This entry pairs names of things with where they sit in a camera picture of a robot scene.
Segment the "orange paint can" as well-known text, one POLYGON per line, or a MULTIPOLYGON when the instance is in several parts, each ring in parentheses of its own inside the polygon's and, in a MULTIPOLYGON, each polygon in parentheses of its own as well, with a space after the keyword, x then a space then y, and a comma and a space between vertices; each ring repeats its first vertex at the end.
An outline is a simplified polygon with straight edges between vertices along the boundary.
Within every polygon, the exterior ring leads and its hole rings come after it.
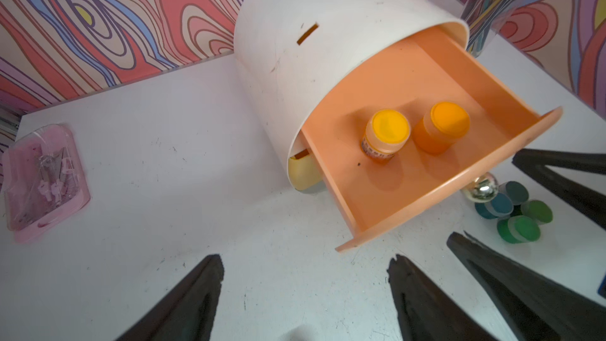
POLYGON ((361 150, 371 159, 388 161, 403 148, 410 134, 411 127, 406 116, 396 110, 384 109, 376 112, 367 122, 361 150))
POLYGON ((414 126, 412 139, 423 152, 440 155, 469 132, 467 111, 452 102, 439 102, 414 126))

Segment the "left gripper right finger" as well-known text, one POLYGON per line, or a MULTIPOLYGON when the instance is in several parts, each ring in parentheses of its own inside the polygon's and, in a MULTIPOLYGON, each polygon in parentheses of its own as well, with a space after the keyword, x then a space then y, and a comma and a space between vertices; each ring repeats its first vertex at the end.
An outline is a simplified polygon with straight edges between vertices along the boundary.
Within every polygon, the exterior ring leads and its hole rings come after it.
POLYGON ((494 340, 409 258, 397 255, 388 282, 404 340, 494 340))

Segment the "white round drawer cabinet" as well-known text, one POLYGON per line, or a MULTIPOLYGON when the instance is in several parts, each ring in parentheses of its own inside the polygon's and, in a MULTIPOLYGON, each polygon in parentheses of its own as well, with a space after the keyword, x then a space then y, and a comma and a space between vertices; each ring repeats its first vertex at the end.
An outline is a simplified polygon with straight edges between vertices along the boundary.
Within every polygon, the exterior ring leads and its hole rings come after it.
POLYGON ((468 43, 468 25, 428 0, 244 1, 235 25, 238 75, 286 172, 322 99, 364 61, 429 28, 468 43))

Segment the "yellow drawer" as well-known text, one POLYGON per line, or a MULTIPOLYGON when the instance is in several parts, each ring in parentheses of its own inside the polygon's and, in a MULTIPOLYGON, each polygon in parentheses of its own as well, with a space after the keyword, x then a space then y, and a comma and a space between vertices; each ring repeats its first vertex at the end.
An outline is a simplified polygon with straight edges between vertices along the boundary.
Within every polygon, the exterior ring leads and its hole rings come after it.
POLYGON ((309 148, 288 159, 287 172, 290 183, 297 191, 307 191, 323 181, 324 175, 309 148))

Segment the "peach top drawer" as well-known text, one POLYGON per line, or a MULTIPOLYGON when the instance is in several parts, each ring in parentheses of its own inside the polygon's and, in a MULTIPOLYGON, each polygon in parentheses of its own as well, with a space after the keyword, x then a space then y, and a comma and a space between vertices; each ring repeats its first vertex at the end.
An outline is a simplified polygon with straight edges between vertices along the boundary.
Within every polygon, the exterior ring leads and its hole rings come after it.
POLYGON ((538 114, 440 27, 382 50, 342 79, 301 129, 352 233, 338 251, 378 238, 455 194, 562 115, 562 107, 538 114), (363 152, 375 113, 395 110, 417 126, 443 102, 470 116, 468 132, 449 140, 444 152, 428 153, 414 139, 385 162, 363 152))

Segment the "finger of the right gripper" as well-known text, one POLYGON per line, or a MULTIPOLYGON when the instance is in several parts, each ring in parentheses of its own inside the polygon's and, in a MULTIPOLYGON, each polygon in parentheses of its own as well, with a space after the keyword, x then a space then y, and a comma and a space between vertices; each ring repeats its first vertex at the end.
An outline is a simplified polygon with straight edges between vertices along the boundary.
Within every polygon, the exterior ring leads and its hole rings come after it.
POLYGON ((605 195, 552 170, 561 167, 595 175, 605 174, 605 155, 568 153, 524 148, 512 163, 552 194, 578 210, 601 228, 605 228, 605 195))
POLYGON ((495 303, 519 340, 604 340, 605 307, 452 233, 447 246, 495 303))

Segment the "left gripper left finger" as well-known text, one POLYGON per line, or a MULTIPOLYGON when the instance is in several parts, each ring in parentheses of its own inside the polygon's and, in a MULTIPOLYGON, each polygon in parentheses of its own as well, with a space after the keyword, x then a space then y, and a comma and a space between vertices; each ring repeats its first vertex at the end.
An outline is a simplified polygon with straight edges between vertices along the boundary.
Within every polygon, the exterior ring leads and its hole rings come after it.
POLYGON ((208 255, 120 340, 209 340, 219 304, 224 267, 208 255))

